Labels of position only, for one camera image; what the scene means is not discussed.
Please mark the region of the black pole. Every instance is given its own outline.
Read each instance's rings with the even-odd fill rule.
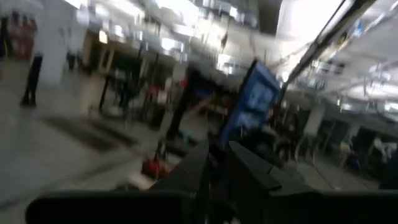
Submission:
[[[108,89],[110,78],[111,77],[109,75],[107,75],[106,78],[105,78],[104,89],[102,90],[102,95],[101,95],[101,99],[99,101],[99,106],[98,106],[99,112],[102,112],[102,107],[104,106],[106,90]]]
[[[174,139],[175,135],[178,133],[181,119],[184,115],[184,112],[187,110],[189,100],[195,91],[195,83],[197,82],[198,78],[200,78],[200,72],[198,70],[192,70],[191,68],[187,69],[188,82],[184,88],[184,91],[182,92],[180,102],[178,103],[169,130],[167,131],[167,139]]]

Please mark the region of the ceiling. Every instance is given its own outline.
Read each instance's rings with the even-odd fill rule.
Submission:
[[[362,34],[353,37],[333,60],[346,63],[341,75],[315,72],[327,87],[317,94],[347,96],[358,100],[398,100],[398,16],[389,11],[396,0],[378,0],[361,19]],[[388,14],[372,27],[380,15]]]
[[[73,0],[78,1],[87,5],[84,0]],[[37,6],[40,0],[0,1],[2,6],[8,6],[10,2],[18,3],[25,10],[31,6],[36,6],[36,11],[41,10]],[[208,1],[196,1],[196,4],[205,5],[205,2]],[[245,13],[247,16],[260,14],[259,26],[268,20],[276,20],[277,26],[266,34],[259,31],[261,27],[253,29],[231,20],[231,16],[218,19],[214,16],[203,17],[201,8],[189,0],[91,0],[96,9],[86,7],[86,10],[95,17],[100,29],[105,29],[110,36],[117,37],[125,45],[136,46],[137,42],[142,42],[145,43],[145,49],[170,55],[178,62],[195,62],[216,82],[235,88],[239,86],[242,75],[254,57],[271,66],[279,78],[289,73],[307,50],[306,44],[313,41],[323,29],[341,0],[217,2],[217,6],[224,4],[224,9],[227,4],[229,15],[234,9],[235,18]],[[348,44],[337,53],[336,49],[330,47],[331,53],[327,53],[326,58],[334,55],[333,60],[345,63],[342,74],[325,74],[316,70],[304,74],[326,83],[323,90],[309,91],[313,98],[321,97],[332,104],[340,98],[347,102],[362,101],[364,105],[369,101],[398,101],[398,45],[395,44],[398,17],[395,16],[395,6],[396,0],[376,1],[361,18],[360,29],[347,41]],[[145,15],[157,22],[143,22]],[[121,30],[121,35],[115,35],[116,26]],[[173,47],[164,49],[163,42],[172,42]],[[293,52],[292,57],[281,60]],[[295,89],[308,92],[302,88]]]

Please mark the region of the black metal frame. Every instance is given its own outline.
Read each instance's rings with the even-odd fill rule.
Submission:
[[[141,53],[142,53],[142,47],[139,48],[138,50],[138,59],[141,58]],[[104,102],[105,102],[105,96],[106,96],[106,92],[108,90],[108,86],[111,80],[115,80],[115,77],[113,75],[107,74],[107,76],[105,77],[105,84],[102,90],[102,94],[101,94],[101,99],[99,100],[99,106],[98,106],[98,110],[100,113],[103,112],[103,106],[104,106]],[[128,88],[128,82],[127,80],[125,80],[125,82],[123,83],[123,90],[122,90],[122,95],[120,97],[120,101],[119,101],[119,106],[122,107],[125,104],[124,102],[124,98],[126,97],[126,89]]]
[[[178,134],[178,129],[180,127],[180,123],[183,118],[183,114],[187,110],[190,99],[191,99],[192,95],[194,94],[195,89],[198,86],[206,85],[207,87],[214,89],[216,93],[235,95],[235,93],[233,93],[229,90],[226,90],[223,86],[218,85],[210,80],[203,78],[200,75],[200,72],[193,67],[187,68],[186,77],[187,77],[187,85],[184,88],[184,91],[182,92],[180,101],[177,105],[177,109],[174,111],[172,122],[171,122],[169,130],[167,131],[167,134],[166,134],[167,139],[174,139],[176,137],[176,135]]]

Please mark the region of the person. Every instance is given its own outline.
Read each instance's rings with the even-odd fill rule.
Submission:
[[[348,156],[353,153],[347,142],[342,141],[340,143],[339,153],[340,153],[340,167],[344,168],[344,165],[346,164]]]
[[[398,152],[393,153],[387,164],[386,173],[379,184],[381,190],[398,189]]]

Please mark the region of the red object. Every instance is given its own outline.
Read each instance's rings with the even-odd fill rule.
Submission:
[[[167,176],[172,169],[158,159],[148,159],[142,163],[141,173],[154,179],[162,179]]]
[[[170,173],[173,167],[167,165],[166,153],[162,154],[160,149],[161,149],[161,144],[159,144],[154,158],[147,159],[142,163],[141,174],[159,180],[164,178]]]

